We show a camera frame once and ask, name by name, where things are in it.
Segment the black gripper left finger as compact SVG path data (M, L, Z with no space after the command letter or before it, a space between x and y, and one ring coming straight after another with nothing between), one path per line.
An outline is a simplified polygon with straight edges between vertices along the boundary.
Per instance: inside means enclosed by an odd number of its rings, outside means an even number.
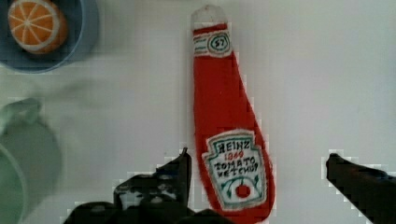
M180 155L150 175L135 175L115 187L113 201L77 206L64 224L233 224L215 212L188 207L191 156Z

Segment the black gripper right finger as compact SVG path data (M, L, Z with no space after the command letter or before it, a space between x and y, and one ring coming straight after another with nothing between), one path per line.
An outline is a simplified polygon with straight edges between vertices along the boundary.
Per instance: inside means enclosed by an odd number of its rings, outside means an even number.
M396 223L395 177L332 153L326 178L373 224Z

